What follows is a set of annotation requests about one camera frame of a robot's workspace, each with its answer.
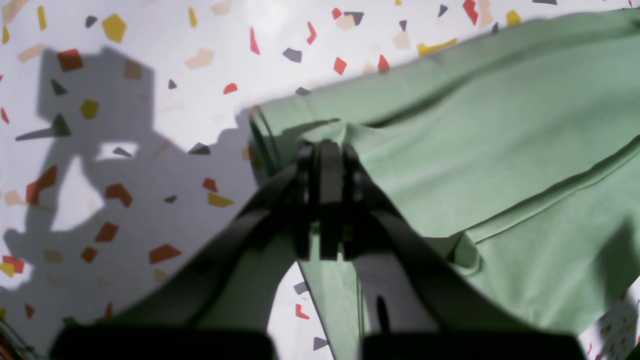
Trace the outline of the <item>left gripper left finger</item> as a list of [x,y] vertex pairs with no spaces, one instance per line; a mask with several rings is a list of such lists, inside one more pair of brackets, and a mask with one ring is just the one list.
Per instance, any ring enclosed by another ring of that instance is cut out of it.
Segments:
[[110,320],[68,326],[53,360],[276,360],[267,331],[275,293],[308,260],[316,154],[260,189],[233,221],[153,294]]

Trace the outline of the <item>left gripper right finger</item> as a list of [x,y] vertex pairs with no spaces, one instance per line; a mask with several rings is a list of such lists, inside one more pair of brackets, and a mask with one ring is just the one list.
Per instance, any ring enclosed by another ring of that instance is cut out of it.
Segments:
[[354,265],[370,334],[361,360],[583,360],[571,335],[515,319],[473,289],[413,230],[343,148],[345,258]]

